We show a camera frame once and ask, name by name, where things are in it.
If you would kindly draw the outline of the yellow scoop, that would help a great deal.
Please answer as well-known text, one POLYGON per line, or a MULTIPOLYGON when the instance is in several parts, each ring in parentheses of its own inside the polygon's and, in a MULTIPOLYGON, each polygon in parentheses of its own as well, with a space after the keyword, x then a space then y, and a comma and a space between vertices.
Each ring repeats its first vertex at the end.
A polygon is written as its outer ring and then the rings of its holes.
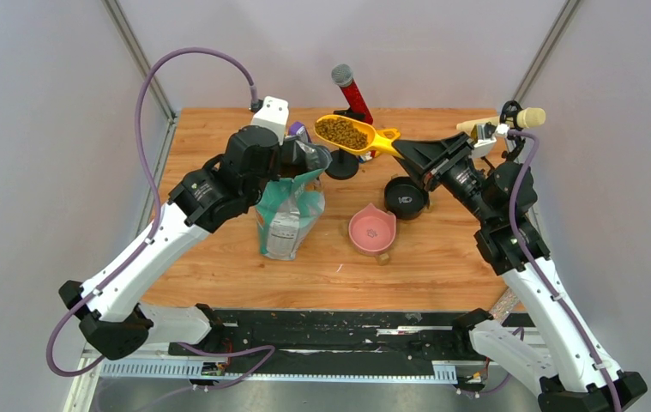
POLYGON ((325 115, 315 122, 316 135, 352 155, 376 151, 401 158, 393 143, 401 137, 395 128, 375 129, 371 124, 341 115, 325 115))

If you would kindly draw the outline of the green pet food bag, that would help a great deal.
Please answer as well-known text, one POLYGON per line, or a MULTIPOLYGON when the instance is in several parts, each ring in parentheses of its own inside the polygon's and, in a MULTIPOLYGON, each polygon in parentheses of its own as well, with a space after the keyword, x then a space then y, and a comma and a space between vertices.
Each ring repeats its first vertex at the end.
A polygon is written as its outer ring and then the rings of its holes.
POLYGON ((292 261, 325 209, 321 175, 325 169, 280 177, 267 183, 256 205, 259 252, 292 261))

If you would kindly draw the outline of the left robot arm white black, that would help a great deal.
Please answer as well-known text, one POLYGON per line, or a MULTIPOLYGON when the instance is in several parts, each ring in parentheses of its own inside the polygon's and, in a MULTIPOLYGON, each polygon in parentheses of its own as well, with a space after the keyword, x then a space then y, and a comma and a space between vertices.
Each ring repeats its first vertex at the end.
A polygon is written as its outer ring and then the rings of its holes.
POLYGON ((189 249, 257 205, 267 183, 279 179, 282 161, 325 166, 330 160, 325 147, 280 140, 262 126, 233 133, 223 153, 184 175, 148 228, 107 267, 59 289, 87 343, 111 361, 149 343, 183 342, 217 353, 225 334, 205 305, 153 306, 142 296, 189 249))

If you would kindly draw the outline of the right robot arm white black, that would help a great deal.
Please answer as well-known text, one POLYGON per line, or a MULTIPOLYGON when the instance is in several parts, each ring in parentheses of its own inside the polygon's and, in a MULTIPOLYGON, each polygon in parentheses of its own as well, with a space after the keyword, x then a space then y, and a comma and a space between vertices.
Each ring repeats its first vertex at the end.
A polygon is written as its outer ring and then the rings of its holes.
POLYGON ((451 346, 462 358, 495 361, 536 397, 543 411, 624 411, 647 392, 642 375, 623 369, 600 344, 569 297, 539 231, 527 162, 505 160, 490 172, 473 163, 470 137, 397 140, 395 158, 426 191, 446 189, 479 221, 481 257, 527 309, 546 352, 507 331, 485 310, 455 321, 451 346))

